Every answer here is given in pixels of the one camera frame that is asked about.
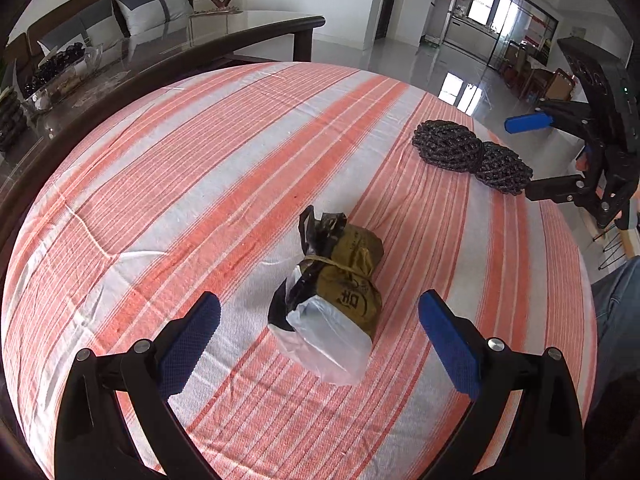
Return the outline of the dark wooden sofa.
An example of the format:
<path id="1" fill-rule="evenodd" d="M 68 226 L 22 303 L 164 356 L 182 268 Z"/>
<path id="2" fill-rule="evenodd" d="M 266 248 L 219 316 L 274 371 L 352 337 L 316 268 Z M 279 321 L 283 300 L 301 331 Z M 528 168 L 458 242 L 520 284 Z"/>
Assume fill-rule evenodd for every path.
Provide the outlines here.
<path id="1" fill-rule="evenodd" d="M 183 40 L 198 14 L 234 12 L 240 0 L 32 0 L 18 19 L 6 53 L 18 67 L 37 64 L 79 42 L 111 55 L 169 38 Z"/>

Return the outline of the blue jeans leg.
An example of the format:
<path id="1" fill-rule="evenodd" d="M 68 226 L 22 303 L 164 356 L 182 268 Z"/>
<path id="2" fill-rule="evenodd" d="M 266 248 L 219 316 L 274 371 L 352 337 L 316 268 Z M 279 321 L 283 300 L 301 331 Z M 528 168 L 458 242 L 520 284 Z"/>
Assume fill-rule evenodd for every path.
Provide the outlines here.
<path id="1" fill-rule="evenodd" d="M 598 352 L 589 411 L 596 408 L 608 384 L 639 370 L 639 287 L 638 257 L 627 260 L 591 286 Z"/>

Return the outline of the grey white cushion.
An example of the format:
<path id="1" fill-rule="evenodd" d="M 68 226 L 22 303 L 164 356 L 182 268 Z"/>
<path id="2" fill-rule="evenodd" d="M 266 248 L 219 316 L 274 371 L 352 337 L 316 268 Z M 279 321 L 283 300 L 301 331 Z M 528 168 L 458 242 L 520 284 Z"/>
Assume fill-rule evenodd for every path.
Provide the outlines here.
<path id="1" fill-rule="evenodd" d="M 166 25 L 193 13 L 189 0 L 115 0 L 130 36 Z"/>
<path id="2" fill-rule="evenodd" d="M 107 50 L 124 38 L 113 0 L 99 0 L 47 32 L 37 44 L 43 54 L 48 55 L 51 50 L 62 51 L 78 42 L 85 47 Z"/>

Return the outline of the orange striped tablecloth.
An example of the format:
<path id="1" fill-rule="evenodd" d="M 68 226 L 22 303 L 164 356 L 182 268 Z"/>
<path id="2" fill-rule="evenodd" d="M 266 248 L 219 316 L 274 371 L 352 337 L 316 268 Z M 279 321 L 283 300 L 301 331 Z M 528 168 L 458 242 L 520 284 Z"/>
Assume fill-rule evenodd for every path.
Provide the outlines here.
<path id="1" fill-rule="evenodd" d="M 32 200 L 3 289 L 6 385 L 43 472 L 77 352 L 126 351 L 203 292 L 220 323 L 169 403 L 224 478 L 424 471 L 469 403 L 419 322 L 429 289 L 513 350 L 560 349 L 588 408 L 596 320 L 562 212 L 427 165 L 412 138 L 433 119 L 490 139 L 403 82 L 285 62 L 170 84 L 94 128 Z M 307 208 L 344 214 L 383 245 L 378 325 L 353 386 L 322 382 L 268 325 L 274 292 L 306 266 Z"/>

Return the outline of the black foam fruit net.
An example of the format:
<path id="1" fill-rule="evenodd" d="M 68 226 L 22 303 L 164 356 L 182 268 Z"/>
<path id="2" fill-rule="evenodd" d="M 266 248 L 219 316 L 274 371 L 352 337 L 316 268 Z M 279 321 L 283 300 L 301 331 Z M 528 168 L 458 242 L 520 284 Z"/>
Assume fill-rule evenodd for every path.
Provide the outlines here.
<path id="1" fill-rule="evenodd" d="M 414 130 L 412 145 L 424 162 L 437 168 L 472 174 L 503 194 L 521 194 L 532 182 L 533 169 L 510 148 L 482 141 L 465 126 L 427 120 Z"/>

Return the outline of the olive bag trash bundle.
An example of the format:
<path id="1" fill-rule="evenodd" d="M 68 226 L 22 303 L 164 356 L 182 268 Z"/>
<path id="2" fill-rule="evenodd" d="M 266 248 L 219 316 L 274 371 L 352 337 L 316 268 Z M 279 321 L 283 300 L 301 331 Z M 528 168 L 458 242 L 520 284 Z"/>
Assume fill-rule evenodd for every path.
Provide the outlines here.
<path id="1" fill-rule="evenodd" d="M 280 352 L 322 382 L 354 386 L 368 367 L 382 310 L 373 274 L 382 240 L 346 214 L 299 215 L 304 258 L 274 292 L 268 328 Z"/>

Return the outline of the dark wooden coffee table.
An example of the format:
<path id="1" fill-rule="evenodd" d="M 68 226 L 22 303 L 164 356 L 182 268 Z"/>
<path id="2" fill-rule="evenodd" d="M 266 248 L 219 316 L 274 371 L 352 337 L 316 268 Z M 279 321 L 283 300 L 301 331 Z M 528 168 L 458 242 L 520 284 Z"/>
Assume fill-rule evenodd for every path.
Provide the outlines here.
<path id="1" fill-rule="evenodd" d="M 214 70 L 235 51 L 291 35 L 292 58 L 311 59 L 319 14 L 253 10 L 193 15 L 158 32 L 122 40 L 114 58 L 87 75 L 50 110 L 1 99 L 1 237 L 7 240 L 68 153 L 116 112 L 175 81 Z"/>

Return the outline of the glass fruit bowl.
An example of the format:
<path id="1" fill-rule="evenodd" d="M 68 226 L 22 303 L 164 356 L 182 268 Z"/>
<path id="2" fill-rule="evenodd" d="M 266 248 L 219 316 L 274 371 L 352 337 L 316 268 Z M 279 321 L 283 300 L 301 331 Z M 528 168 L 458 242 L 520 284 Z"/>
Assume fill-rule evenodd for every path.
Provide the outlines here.
<path id="1" fill-rule="evenodd" d="M 101 58 L 101 47 L 86 47 L 80 42 L 48 54 L 26 79 L 27 108 L 34 114 L 50 110 L 99 68 Z"/>

